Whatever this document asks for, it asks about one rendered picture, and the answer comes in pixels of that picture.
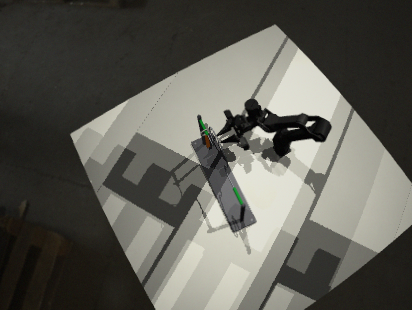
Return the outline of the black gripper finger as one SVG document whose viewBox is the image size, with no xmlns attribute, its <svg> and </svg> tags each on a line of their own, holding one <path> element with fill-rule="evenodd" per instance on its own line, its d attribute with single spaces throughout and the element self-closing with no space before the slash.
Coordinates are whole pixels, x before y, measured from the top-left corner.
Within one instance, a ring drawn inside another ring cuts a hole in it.
<svg viewBox="0 0 412 310">
<path fill-rule="evenodd" d="M 224 134 L 224 133 L 226 133 L 226 132 L 228 132 L 228 131 L 230 131 L 230 130 L 232 130 L 232 129 L 231 129 L 231 126 L 230 126 L 229 122 L 226 120 L 225 126 L 224 126 L 224 127 L 222 128 L 222 130 L 217 134 L 217 136 L 220 136 L 220 135 L 222 135 L 222 134 Z"/>
<path fill-rule="evenodd" d="M 240 144 L 235 134 L 233 134 L 229 138 L 222 140 L 220 143 L 230 143 L 230 142 L 237 142 L 238 144 Z"/>
</svg>

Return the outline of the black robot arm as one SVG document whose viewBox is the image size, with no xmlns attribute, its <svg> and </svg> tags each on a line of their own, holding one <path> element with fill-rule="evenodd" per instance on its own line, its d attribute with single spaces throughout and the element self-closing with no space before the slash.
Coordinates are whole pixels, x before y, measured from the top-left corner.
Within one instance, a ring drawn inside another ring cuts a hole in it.
<svg viewBox="0 0 412 310">
<path fill-rule="evenodd" d="M 256 99 L 247 100 L 244 103 L 244 108 L 253 127 L 259 126 L 267 133 L 277 131 L 272 139 L 274 142 L 273 148 L 277 155 L 281 157 L 292 151 L 290 149 L 292 141 L 312 139 L 316 143 L 323 143 L 326 142 L 326 138 L 331 131 L 330 121 L 320 116 L 308 116 L 304 113 L 300 115 L 277 116 L 267 108 L 262 110 L 261 105 L 258 104 Z M 268 116 L 265 118 L 267 114 Z M 245 114 L 237 114 L 232 118 L 237 128 L 242 128 L 244 131 L 250 127 L 245 117 Z M 308 121 L 315 123 L 306 127 L 305 125 Z M 290 128 L 299 129 L 288 130 Z"/>
</svg>

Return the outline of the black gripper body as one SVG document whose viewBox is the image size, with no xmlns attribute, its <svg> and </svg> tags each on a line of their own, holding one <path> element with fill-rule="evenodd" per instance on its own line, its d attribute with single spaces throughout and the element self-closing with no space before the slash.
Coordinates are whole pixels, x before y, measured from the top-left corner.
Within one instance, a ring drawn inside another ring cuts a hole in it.
<svg viewBox="0 0 412 310">
<path fill-rule="evenodd" d="M 249 123 L 250 127 L 247 130 L 242 130 L 242 128 L 236 128 L 236 124 L 234 123 L 234 121 L 232 120 L 232 118 L 234 117 L 233 114 L 231 113 L 230 109 L 227 109 L 224 111 L 224 114 L 226 116 L 226 118 L 228 119 L 227 121 L 229 122 L 230 126 L 234 128 L 235 132 L 237 133 L 236 137 L 239 141 L 239 143 L 242 144 L 242 147 L 244 149 L 244 151 L 248 150 L 250 148 L 248 141 L 246 140 L 245 137 L 243 137 L 242 135 L 244 135 L 244 133 L 246 133 L 247 131 L 252 131 L 253 130 L 253 125 L 249 119 L 249 117 L 245 117 L 247 123 Z M 250 122 L 249 122 L 250 121 Z M 239 130 L 239 132 L 238 132 Z"/>
</svg>

